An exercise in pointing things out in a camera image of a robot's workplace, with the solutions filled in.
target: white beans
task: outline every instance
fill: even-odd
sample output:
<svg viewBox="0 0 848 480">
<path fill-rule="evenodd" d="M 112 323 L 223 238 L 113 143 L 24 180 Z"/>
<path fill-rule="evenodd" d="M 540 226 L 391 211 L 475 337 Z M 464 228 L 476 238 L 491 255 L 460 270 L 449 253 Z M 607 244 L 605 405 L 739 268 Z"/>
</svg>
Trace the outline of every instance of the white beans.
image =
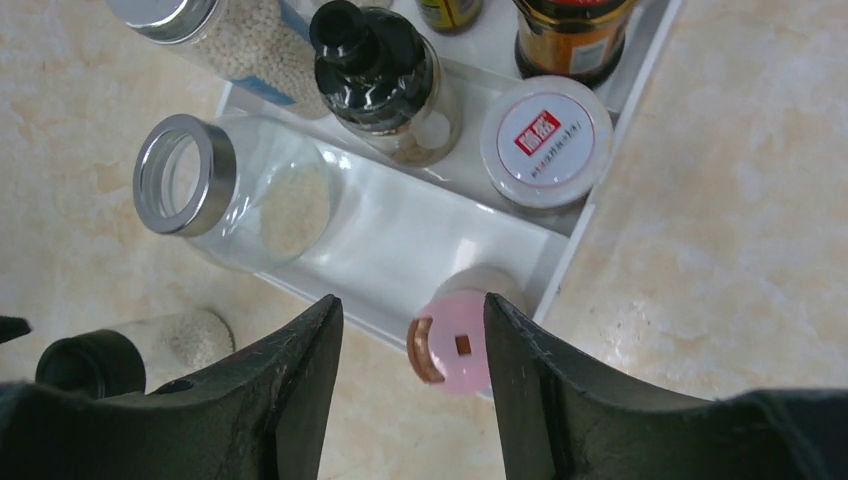
<svg viewBox="0 0 848 480">
<path fill-rule="evenodd" d="M 294 9 L 281 0 L 219 2 L 217 15 L 176 45 L 179 53 L 302 117 L 327 115 L 315 83 L 315 51 L 301 36 L 307 25 Z"/>
</svg>

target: white lid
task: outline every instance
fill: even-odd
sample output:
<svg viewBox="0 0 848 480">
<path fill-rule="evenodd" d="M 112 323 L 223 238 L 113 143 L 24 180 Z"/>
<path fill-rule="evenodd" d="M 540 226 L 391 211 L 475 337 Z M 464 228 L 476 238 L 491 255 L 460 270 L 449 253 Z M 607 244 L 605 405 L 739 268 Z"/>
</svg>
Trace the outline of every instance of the white lid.
<svg viewBox="0 0 848 480">
<path fill-rule="evenodd" d="M 535 77 L 492 104 L 480 153 L 502 195 L 525 207 L 559 207 L 592 188 L 612 153 L 612 132 L 609 112 L 588 87 Z"/>
</svg>

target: pink lid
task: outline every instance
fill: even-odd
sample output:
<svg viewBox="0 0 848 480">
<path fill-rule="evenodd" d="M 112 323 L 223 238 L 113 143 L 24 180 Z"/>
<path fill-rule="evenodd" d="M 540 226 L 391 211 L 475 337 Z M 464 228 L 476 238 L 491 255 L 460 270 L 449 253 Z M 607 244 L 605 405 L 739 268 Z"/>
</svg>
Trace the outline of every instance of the pink lid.
<svg viewBox="0 0 848 480">
<path fill-rule="evenodd" d="M 433 299 L 412 322 L 409 360 L 422 380 L 454 394 L 473 394 L 489 386 L 483 329 L 486 294 L 458 290 Z"/>
</svg>

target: jar with black lid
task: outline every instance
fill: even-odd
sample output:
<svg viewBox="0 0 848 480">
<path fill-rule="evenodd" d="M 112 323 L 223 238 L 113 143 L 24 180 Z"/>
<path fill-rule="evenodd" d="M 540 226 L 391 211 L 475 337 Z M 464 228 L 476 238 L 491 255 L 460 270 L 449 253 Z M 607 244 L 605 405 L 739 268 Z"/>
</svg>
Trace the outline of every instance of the jar with black lid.
<svg viewBox="0 0 848 480">
<path fill-rule="evenodd" d="M 403 166 L 431 165 L 453 148 L 462 105 L 407 19 L 333 0 L 309 28 L 318 89 L 345 128 Z"/>
<path fill-rule="evenodd" d="M 515 59 L 522 77 L 560 75 L 603 83 L 624 51 L 638 0 L 514 0 L 520 12 Z"/>
</svg>

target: dark bottle cap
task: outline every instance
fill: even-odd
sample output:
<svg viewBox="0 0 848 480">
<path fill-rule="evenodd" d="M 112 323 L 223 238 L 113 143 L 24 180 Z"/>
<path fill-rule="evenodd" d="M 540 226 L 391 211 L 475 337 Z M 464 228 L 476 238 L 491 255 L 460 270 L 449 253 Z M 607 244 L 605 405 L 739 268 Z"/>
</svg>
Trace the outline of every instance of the dark bottle cap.
<svg viewBox="0 0 848 480">
<path fill-rule="evenodd" d="M 99 400 L 143 392 L 146 377 L 141 355 L 129 339 L 111 330 L 97 330 L 47 347 L 38 361 L 35 381 Z"/>
<path fill-rule="evenodd" d="M 383 8 L 325 3 L 309 25 L 315 80 L 339 119 L 382 133 L 421 110 L 433 89 L 434 61 L 415 27 Z"/>
</svg>

